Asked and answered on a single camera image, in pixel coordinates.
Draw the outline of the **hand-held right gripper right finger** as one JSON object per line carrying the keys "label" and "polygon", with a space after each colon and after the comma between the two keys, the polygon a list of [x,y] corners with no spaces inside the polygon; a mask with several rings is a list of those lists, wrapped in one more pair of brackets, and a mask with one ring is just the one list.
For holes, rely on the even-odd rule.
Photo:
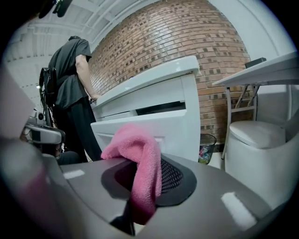
{"label": "hand-held right gripper right finger", "polygon": [[[265,239],[265,230],[283,206],[272,209],[259,195],[223,170],[181,157],[165,157],[189,168],[196,176],[193,194],[182,204],[158,208],[138,233],[139,239]],[[257,220],[244,230],[236,222],[241,201]]]}

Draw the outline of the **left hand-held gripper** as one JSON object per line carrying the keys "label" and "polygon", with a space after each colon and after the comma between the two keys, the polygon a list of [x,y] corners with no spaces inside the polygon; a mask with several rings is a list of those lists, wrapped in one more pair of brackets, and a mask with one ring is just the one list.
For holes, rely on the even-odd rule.
{"label": "left hand-held gripper", "polygon": [[46,125],[26,124],[26,137],[33,143],[64,143],[65,133]]}

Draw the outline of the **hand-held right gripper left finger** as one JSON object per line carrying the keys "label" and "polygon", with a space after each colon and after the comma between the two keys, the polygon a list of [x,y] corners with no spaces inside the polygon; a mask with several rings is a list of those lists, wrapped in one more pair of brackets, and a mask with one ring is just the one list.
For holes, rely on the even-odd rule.
{"label": "hand-held right gripper left finger", "polygon": [[103,218],[66,178],[54,156],[18,139],[0,141],[0,179],[20,213],[24,239],[132,239],[128,214]]}

